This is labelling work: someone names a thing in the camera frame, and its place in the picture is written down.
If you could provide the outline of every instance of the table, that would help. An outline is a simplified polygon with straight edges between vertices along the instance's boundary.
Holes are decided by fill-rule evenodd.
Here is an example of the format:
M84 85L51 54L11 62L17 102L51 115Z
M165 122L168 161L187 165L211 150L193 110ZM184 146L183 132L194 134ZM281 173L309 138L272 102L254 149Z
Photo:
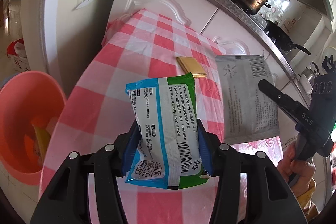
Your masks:
M72 151L96 152L128 132L134 113L125 85L146 78L184 74L176 57L190 56L204 67L207 78L195 80L197 118L207 132L224 137L221 84L215 56L225 49L163 15L145 9L108 23L104 47L72 91L50 140L41 176L40 194ZM235 145L241 152L267 153L274 164L282 158L278 137ZM182 190L139 187L118 178L121 200L129 223L208 223L216 195L217 178ZM246 198L242 176L241 203ZM93 175L89 177L92 223L99 223ZM241 209L240 218L244 216Z

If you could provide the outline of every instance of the barcode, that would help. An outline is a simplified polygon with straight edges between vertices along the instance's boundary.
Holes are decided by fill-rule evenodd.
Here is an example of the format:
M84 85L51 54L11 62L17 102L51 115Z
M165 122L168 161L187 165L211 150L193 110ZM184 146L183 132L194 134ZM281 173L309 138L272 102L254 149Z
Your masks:
M251 70L252 70L252 76L255 77L262 77L267 76L266 72L266 65L265 61L262 60L250 60Z
M189 167L193 163L189 143L188 142L178 143L177 146L181 157L181 166L182 166L181 172L187 173L189 171Z

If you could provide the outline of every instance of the black frying pan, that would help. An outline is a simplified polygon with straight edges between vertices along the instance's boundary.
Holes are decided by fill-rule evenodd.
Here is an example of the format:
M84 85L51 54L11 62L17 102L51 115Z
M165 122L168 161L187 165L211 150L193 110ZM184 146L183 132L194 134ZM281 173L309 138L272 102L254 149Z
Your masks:
M310 55L310 51L308 51L305 47L294 44L293 41L289 38L289 36L275 23L271 22L270 20L266 20L267 26L266 29L268 30L268 36L270 38L275 39L275 46L280 48L284 51L295 50L298 48L299 50L305 52L306 54Z

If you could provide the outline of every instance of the hand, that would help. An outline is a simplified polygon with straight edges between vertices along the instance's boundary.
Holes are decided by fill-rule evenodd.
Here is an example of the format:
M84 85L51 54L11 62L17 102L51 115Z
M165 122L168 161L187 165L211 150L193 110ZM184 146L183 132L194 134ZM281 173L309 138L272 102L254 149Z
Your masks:
M292 173L300 175L298 181L291 187L294 195L299 197L309 190L309 184L315 173L315 165L305 160L293 160L295 157L295 142L291 143L278 163L278 171L288 182Z

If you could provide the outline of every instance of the kettle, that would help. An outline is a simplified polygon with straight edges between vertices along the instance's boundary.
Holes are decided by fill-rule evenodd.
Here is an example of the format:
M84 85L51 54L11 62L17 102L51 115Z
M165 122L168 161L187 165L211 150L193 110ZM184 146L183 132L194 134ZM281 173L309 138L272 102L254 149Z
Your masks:
M314 79L316 76L320 75L319 67L317 67L315 62L310 63L309 68L305 68L305 70L301 73L299 82L305 89L307 95L310 95L313 91Z

